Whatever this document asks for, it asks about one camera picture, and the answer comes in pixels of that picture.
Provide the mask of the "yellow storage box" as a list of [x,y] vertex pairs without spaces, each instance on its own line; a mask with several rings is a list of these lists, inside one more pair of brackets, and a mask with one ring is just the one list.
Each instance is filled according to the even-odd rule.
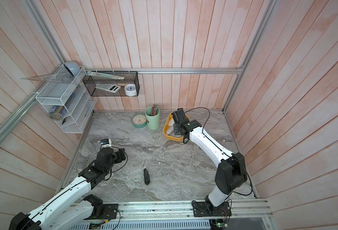
[[172,115],[169,114],[163,128],[163,133],[166,139],[176,142],[183,141],[183,136],[174,134],[174,120]]

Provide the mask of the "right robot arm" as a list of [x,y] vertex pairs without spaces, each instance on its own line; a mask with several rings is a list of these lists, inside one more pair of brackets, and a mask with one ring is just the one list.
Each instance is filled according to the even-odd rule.
[[212,138],[196,120],[190,120],[182,108],[173,112],[175,135],[183,136],[183,143],[191,141],[198,145],[217,167],[215,187],[205,201],[192,201],[195,217],[230,216],[227,199],[233,191],[248,180],[244,156],[223,147]]

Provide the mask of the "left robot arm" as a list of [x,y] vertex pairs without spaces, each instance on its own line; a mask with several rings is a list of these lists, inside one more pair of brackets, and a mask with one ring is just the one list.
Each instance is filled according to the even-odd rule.
[[83,219],[105,218],[103,201],[88,193],[115,164],[127,161],[123,148],[100,149],[97,157],[63,190],[28,214],[20,212],[11,220],[11,230],[65,230]]

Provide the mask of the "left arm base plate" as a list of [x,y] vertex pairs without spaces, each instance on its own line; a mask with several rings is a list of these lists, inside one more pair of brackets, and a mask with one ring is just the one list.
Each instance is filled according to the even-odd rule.
[[90,219],[116,219],[118,204],[98,204],[94,207]]

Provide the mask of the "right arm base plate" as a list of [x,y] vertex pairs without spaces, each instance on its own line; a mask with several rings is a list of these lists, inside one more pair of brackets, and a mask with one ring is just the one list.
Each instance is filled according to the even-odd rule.
[[214,207],[208,201],[192,201],[195,217],[230,217],[232,216],[231,207],[228,202],[224,202],[218,207]]

